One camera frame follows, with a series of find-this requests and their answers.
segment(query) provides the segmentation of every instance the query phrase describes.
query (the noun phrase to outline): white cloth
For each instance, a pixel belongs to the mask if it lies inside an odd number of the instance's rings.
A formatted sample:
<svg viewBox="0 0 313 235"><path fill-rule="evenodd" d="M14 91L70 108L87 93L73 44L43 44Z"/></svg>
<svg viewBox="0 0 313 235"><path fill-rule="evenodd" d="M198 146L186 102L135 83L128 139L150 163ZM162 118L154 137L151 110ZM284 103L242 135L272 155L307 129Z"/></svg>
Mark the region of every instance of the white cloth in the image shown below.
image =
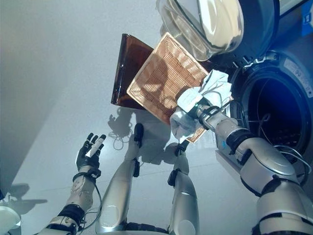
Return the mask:
<svg viewBox="0 0 313 235"><path fill-rule="evenodd" d="M217 70L212 70L204 78L201 87L192 87L200 93L212 105L221 107L229 101L231 96L231 84L227 82L228 74ZM192 119L182 108L177 107L176 111L170 117L171 130L179 142L183 142L188 137L193 136L195 131L200 127L196 119Z"/></svg>

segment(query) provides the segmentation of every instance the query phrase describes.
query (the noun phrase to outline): transparent bowl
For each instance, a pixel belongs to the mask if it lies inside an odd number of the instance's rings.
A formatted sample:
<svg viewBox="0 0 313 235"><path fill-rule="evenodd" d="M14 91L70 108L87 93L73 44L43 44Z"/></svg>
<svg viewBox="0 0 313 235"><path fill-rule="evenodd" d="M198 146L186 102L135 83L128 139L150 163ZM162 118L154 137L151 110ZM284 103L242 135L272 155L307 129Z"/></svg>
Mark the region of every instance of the transparent bowl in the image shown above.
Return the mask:
<svg viewBox="0 0 313 235"><path fill-rule="evenodd" d="M238 0L158 0L163 25L198 61L241 43L244 18Z"/></svg>

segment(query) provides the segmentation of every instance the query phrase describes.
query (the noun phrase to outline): washing machine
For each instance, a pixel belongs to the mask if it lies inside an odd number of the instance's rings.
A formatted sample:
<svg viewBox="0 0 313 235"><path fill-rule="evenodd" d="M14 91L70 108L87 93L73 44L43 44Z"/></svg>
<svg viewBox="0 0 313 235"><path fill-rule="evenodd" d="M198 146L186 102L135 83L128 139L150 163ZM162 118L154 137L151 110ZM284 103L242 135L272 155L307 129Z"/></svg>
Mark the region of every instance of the washing machine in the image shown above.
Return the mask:
<svg viewBox="0 0 313 235"><path fill-rule="evenodd" d="M215 64L227 64L232 96L242 103L248 128L274 145L296 149L309 163L313 159L313 33L304 26L312 3L302 1L279 16L268 49L253 63L247 63L244 49L240 49L241 59L233 59L238 58L236 51L211 58ZM236 103L230 113L243 118ZM260 129L264 117L268 121Z"/></svg>
<svg viewBox="0 0 313 235"><path fill-rule="evenodd" d="M205 68L229 74L239 101L231 104L231 116L312 162L313 1L159 2L164 28Z"/></svg>

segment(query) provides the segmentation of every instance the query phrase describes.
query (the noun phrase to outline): black strap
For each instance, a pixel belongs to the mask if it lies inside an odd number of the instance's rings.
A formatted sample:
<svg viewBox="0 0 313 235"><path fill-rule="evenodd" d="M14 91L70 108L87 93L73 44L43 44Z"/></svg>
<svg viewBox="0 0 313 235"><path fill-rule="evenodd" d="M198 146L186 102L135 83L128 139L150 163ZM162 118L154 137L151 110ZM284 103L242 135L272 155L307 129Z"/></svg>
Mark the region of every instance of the black strap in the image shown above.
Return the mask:
<svg viewBox="0 0 313 235"><path fill-rule="evenodd" d="M101 175L101 170L93 167L91 168L88 172L79 172L76 175L74 175L73 177L73 182L80 176L85 176L86 178L88 178L90 181L92 182L96 182L96 179L98 177L100 177Z"/></svg>

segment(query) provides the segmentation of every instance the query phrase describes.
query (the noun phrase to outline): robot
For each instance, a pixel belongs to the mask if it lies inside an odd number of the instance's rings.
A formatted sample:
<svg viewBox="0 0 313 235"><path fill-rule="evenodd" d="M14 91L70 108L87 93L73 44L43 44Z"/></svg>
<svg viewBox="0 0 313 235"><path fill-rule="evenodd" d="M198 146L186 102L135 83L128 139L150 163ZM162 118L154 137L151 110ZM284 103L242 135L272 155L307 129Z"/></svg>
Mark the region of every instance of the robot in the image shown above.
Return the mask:
<svg viewBox="0 0 313 235"><path fill-rule="evenodd" d="M198 119L204 128L225 140L233 158L242 166L240 178L243 185L259 197L259 223L252 233L313 235L313 204L303 191L292 164L267 141L255 137L248 129L239 126L236 120L223 114L224 107L212 106L203 98L196 100L191 109L185 107L180 101L191 95L188 90L185 91L178 100L179 106ZM168 180L168 184L175 189L168 229L127 222L132 178L139 176L138 152L143 132L142 124L138 123L134 141L129 143L124 161L112 177L100 204L94 221L96 234L199 235L197 195L188 176L184 144L180 144L176 151L177 160ZM71 195L65 207L39 235L75 235L84 230L81 224L92 206L94 188L99 194L95 182L101 175L99 155L105 139L105 135L101 135L91 140L92 136L91 133L87 137L77 156L78 173L73 177Z"/></svg>

